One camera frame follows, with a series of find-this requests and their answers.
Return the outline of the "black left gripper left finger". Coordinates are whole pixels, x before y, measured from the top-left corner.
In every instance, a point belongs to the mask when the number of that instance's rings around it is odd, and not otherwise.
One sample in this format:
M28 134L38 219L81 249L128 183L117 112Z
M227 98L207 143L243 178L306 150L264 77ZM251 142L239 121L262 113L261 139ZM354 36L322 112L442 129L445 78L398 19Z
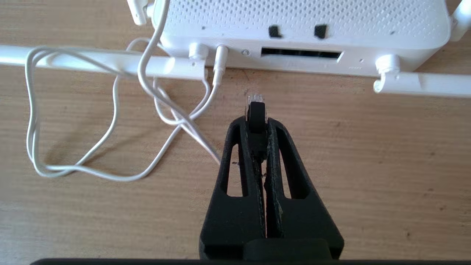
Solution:
M240 197L227 194L235 145L242 186ZM241 116L227 130L219 172L199 237L201 259L241 260L246 243L266 236L262 190L261 161L252 152L248 125Z

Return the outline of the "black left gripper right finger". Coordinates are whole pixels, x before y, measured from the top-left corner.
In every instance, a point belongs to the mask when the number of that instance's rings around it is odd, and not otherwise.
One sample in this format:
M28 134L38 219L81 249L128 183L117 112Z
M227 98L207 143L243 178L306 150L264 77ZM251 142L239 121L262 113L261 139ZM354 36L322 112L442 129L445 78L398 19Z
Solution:
M269 238L318 241L339 259L344 240L309 177L286 127L268 119L266 233Z

